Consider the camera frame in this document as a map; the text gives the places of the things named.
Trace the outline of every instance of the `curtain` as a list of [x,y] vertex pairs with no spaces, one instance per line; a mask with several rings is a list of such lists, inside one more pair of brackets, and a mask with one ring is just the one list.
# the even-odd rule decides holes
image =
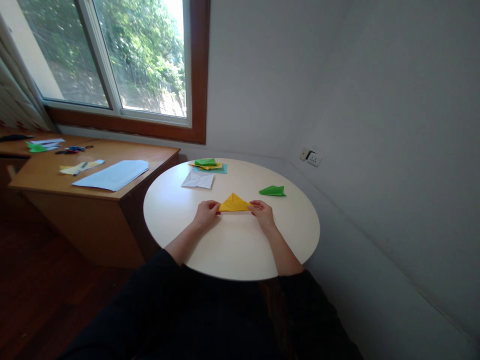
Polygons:
[[56,131],[0,14],[0,127]]

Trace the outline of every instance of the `green origami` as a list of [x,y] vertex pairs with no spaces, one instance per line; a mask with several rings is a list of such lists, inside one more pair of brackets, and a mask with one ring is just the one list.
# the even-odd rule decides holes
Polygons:
[[198,160],[195,160],[195,165],[197,165],[197,166],[215,166],[215,165],[217,165],[217,162],[215,161],[214,158],[198,159]]
[[268,196],[287,196],[284,194],[284,187],[285,186],[269,186],[260,190],[260,195],[268,195]]
[[44,151],[47,151],[45,146],[42,144],[32,144],[31,142],[25,141],[27,146],[30,148],[31,153],[42,153]]

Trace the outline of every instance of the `tree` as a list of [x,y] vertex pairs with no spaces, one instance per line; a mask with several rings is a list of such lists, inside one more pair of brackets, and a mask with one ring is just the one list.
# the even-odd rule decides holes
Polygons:
[[[95,71],[84,29],[73,0],[18,0],[47,61],[71,72]],[[163,0],[95,0],[112,65],[128,66],[132,82],[152,95],[161,82],[178,95],[185,91],[184,42]]]

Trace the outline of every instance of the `floor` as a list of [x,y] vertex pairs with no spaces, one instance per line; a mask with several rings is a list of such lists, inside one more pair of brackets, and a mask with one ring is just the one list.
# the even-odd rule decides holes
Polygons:
[[92,265],[46,225],[0,222],[0,359],[54,359],[132,272]]

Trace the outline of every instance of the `electrical outlet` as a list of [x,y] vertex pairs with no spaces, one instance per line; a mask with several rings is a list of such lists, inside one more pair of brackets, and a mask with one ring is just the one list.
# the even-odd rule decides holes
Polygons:
[[312,151],[310,155],[308,155],[308,159],[306,161],[307,163],[312,164],[314,167],[318,168],[320,163],[322,162],[322,157]]
[[309,157],[309,154],[310,154],[310,149],[304,147],[304,148],[301,150],[300,160],[302,160],[302,161],[307,160],[307,158]]

